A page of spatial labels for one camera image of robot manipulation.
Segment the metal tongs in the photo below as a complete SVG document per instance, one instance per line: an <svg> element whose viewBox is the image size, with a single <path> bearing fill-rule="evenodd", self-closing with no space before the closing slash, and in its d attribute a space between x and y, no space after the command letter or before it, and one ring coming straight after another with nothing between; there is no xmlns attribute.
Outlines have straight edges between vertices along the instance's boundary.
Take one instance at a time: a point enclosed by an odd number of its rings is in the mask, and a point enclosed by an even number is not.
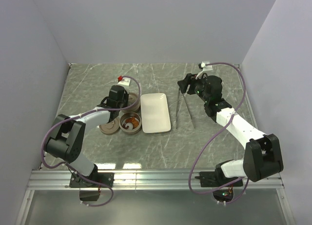
<svg viewBox="0 0 312 225"><path fill-rule="evenodd" d="M176 110L175 110L176 129L178 129L178 126L179 126L179 118L185 116L185 112L188 113L192 126L195 129L195 121L191 113L190 106L186 100L185 95L182 93L181 89L179 88L177 92L177 102L176 102Z"/></svg>

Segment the white round food piece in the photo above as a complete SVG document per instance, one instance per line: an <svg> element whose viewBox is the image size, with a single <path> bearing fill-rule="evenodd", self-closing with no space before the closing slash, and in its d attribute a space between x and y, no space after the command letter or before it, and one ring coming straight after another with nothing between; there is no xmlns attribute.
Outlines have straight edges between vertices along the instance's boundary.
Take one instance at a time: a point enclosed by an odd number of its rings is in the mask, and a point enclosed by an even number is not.
<svg viewBox="0 0 312 225"><path fill-rule="evenodd" d="M131 122L124 123L123 124L123 128L126 129L126 130L132 130L134 128L134 125Z"/></svg>

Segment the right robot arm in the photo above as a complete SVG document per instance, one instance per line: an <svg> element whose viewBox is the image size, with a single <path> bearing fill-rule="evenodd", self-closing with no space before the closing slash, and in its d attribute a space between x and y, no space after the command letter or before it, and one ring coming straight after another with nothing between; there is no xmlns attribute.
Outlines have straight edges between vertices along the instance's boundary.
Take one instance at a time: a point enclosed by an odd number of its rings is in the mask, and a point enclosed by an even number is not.
<svg viewBox="0 0 312 225"><path fill-rule="evenodd" d="M244 148L243 159L230 160L216 166L214 178L219 185L225 186L235 177L248 177L257 182L283 171L278 137L259 131L235 112L222 97L221 78L214 75L197 78L195 74L187 74L177 84L183 94L198 95L204 102L207 116L226 127Z"/></svg>

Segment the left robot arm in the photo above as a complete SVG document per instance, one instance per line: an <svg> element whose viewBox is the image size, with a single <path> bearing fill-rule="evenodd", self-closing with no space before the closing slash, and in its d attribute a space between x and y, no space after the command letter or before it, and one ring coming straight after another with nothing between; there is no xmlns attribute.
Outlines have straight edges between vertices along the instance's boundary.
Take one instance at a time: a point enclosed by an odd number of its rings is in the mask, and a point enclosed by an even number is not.
<svg viewBox="0 0 312 225"><path fill-rule="evenodd" d="M44 141L43 150L79 172L87 187L95 186L98 183L97 167L82 153L84 135L116 119L119 111L128 105L128 97L124 87L114 85L109 95L93 110L77 116L58 115L53 130Z"/></svg>

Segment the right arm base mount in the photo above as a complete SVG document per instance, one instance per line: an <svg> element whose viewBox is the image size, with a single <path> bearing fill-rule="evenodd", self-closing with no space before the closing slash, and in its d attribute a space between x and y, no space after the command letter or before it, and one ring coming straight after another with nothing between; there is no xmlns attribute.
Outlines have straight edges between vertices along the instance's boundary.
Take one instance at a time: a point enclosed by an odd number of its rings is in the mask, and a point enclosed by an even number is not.
<svg viewBox="0 0 312 225"><path fill-rule="evenodd" d="M198 176L195 177L200 181L200 186L202 188L218 188L226 184L226 189L219 189L213 191L213 197L216 202L223 203L223 205L231 204L234 201L238 200L246 191L249 180L247 179L246 184L244 185L243 190L235 198L234 197L234 187L242 187L243 179L239 177L226 178L222 172L217 173L217 170L212 171L201 171Z"/></svg>

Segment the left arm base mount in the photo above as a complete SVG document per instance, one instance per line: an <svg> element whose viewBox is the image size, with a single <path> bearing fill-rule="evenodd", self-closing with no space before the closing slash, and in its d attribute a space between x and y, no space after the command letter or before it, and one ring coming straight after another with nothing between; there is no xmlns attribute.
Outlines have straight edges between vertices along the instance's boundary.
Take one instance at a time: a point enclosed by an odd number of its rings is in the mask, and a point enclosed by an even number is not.
<svg viewBox="0 0 312 225"><path fill-rule="evenodd" d="M93 172L90 176L81 176L78 173L72 173L69 188L79 189L79 199L82 204L90 207L99 207L111 202L114 191L114 173L112 172ZM103 189L108 189L111 192L109 199L101 204L91 204L100 199Z"/></svg>

